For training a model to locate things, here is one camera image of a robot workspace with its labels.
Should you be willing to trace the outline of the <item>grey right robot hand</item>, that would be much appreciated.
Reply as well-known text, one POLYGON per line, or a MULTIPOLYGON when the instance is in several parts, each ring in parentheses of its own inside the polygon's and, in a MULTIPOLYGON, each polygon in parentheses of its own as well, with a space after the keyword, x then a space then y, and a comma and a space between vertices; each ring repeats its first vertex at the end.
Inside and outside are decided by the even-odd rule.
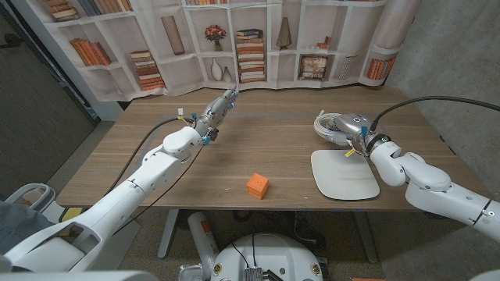
POLYGON ((335 144, 351 146, 357 152, 369 155, 374 148, 391 140, 385 134, 370 131, 371 125, 366 117, 348 113, 334 117, 327 123, 326 128, 330 140, 335 144))

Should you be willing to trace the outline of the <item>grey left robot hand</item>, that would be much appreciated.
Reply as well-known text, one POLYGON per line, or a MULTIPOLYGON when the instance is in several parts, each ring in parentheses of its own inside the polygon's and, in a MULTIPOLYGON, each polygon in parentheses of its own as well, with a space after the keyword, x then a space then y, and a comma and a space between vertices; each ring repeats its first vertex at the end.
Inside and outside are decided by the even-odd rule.
POLYGON ((205 111, 195 120, 192 126, 205 140, 215 140, 218 134, 217 127, 223 122, 227 113, 234 107, 239 92, 235 86, 225 90, 222 96, 210 102, 205 111))

